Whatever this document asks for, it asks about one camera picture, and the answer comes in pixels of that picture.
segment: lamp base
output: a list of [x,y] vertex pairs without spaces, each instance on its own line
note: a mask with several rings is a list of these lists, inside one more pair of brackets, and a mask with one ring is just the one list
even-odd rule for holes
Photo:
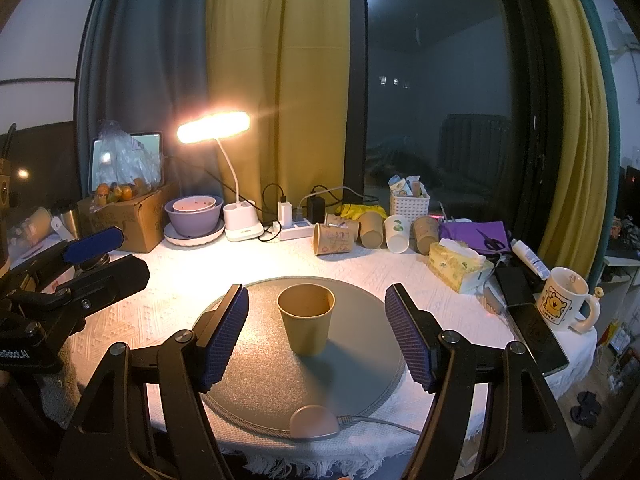
[[225,217],[225,235],[231,242],[257,238],[264,232],[258,221],[253,202],[235,202],[222,208]]

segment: screw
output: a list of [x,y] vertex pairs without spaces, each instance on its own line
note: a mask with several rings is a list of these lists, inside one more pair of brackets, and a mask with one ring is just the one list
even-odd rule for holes
[[442,333],[442,338],[447,343],[450,343],[450,344],[453,345],[453,344],[457,343],[458,341],[460,341],[460,334],[458,332],[456,332],[455,330],[445,330]]
[[35,321],[31,321],[25,328],[24,331],[31,335],[38,329],[38,324]]
[[188,343],[191,341],[191,337],[193,336],[193,332],[191,330],[180,330],[175,336],[174,339],[178,343]]
[[511,341],[509,343],[509,350],[511,350],[514,354],[522,355],[527,351],[527,347],[524,346],[520,341]]
[[120,355],[127,349],[127,345],[124,343],[114,343],[109,348],[109,353],[111,355]]

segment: mug handle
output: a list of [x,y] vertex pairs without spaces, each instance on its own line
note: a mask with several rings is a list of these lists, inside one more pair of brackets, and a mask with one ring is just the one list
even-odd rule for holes
[[589,303],[589,317],[584,321],[574,321],[571,323],[571,328],[580,334],[584,334],[591,330],[591,327],[596,323],[600,317],[600,301],[592,294],[588,294],[585,298]]

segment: clear plastic bag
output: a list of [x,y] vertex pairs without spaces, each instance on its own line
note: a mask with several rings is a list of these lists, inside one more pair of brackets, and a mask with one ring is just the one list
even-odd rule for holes
[[126,202],[150,193],[162,184],[161,156],[124,132],[117,121],[101,121],[102,141],[96,171],[98,186],[92,212],[108,203]]

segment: yellow tissue box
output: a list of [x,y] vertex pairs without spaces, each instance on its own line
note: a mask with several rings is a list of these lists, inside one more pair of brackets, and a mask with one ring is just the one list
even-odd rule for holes
[[482,264],[448,250],[434,242],[429,248],[429,269],[455,292],[468,294],[482,285],[494,266],[485,260]]

